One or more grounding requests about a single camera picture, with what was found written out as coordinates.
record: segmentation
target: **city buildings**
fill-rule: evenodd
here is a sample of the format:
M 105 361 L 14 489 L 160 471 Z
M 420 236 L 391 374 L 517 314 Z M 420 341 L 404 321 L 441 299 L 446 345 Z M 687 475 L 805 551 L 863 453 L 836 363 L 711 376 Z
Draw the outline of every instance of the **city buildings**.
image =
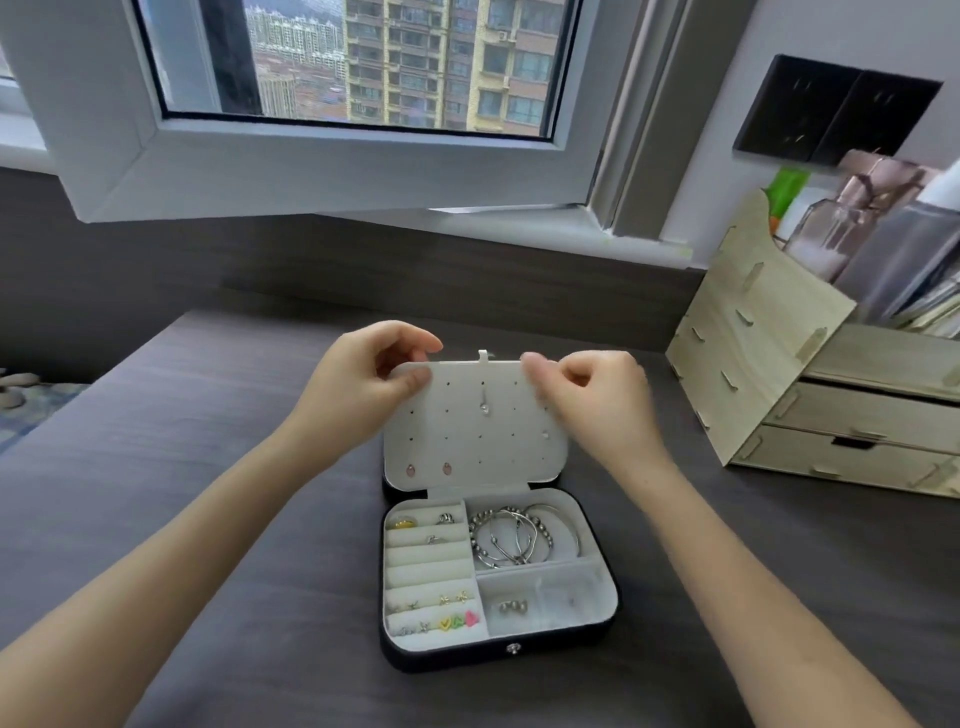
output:
M 539 135 L 564 0 L 344 0 L 348 117 Z
M 292 63 L 333 69 L 347 75 L 343 29 L 329 21 L 286 17 L 262 8 L 247 8 L 247 30 L 254 50 L 265 51 Z
M 256 84 L 260 89 L 260 106 L 264 116 L 297 118 L 297 81 L 293 77 L 258 73 Z

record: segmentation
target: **jewelry box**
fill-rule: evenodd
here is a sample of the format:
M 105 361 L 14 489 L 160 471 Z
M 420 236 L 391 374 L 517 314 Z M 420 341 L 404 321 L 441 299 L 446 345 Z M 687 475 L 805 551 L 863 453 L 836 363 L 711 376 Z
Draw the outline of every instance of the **jewelry box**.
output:
M 409 672 L 594 643 L 620 604 L 567 438 L 518 361 L 410 363 L 430 384 L 384 429 L 380 642 Z

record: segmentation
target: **gold ring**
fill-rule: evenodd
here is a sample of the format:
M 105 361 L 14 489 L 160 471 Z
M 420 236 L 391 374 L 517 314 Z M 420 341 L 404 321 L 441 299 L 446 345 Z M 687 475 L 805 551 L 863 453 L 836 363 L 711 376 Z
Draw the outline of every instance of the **gold ring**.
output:
M 413 519 L 400 519 L 387 526 L 388 531 L 394 531 L 398 528 L 416 528 L 417 522 Z

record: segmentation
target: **wooden organizer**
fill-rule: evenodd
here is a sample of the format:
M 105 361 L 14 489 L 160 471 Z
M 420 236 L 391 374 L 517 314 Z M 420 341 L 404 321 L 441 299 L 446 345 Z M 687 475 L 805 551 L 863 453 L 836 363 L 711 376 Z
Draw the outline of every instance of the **wooden organizer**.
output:
M 667 358 L 724 465 L 960 497 L 960 342 L 844 323 L 750 194 Z

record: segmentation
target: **earring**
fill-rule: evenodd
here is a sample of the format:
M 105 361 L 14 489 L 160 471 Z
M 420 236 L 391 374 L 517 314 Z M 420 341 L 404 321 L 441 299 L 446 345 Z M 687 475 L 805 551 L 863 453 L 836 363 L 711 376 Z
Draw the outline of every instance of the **earring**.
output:
M 518 612 L 519 614 L 525 615 L 527 613 L 527 600 L 526 599 L 513 599 L 512 601 L 501 601 L 500 606 L 498 607 L 501 615 L 507 614 L 510 610 Z

